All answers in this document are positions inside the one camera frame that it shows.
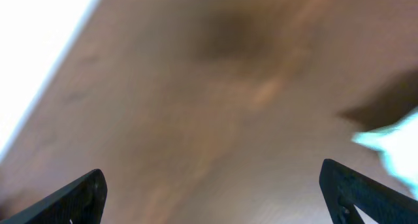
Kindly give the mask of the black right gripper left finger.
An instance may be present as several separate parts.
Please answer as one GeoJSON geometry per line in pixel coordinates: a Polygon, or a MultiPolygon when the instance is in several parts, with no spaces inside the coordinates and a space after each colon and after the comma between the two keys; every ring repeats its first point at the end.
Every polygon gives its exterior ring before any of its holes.
{"type": "Polygon", "coordinates": [[[94,169],[1,224],[100,224],[106,196],[105,176],[94,169]]]}

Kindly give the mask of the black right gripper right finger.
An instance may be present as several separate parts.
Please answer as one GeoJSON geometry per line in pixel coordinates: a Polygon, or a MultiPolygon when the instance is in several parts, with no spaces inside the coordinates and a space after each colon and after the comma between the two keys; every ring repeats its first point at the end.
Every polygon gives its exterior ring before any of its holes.
{"type": "Polygon", "coordinates": [[[334,224],[417,223],[417,201],[332,159],[323,161],[319,185],[334,224]]]}

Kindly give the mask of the light teal pouch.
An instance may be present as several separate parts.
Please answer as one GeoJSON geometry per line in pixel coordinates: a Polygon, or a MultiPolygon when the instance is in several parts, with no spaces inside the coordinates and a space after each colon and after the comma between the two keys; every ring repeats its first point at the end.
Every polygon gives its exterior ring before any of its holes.
{"type": "Polygon", "coordinates": [[[417,109],[394,124],[352,137],[356,144],[378,152],[388,174],[408,187],[417,198],[417,109]]]}

